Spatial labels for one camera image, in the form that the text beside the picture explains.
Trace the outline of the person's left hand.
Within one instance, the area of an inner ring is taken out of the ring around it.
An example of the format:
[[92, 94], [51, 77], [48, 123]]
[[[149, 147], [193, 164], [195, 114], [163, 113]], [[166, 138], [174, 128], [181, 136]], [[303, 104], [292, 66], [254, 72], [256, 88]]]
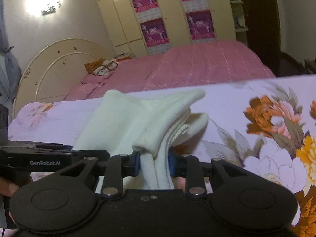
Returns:
[[19, 187], [15, 183], [1, 177], [0, 193], [2, 196], [11, 197], [18, 189]]

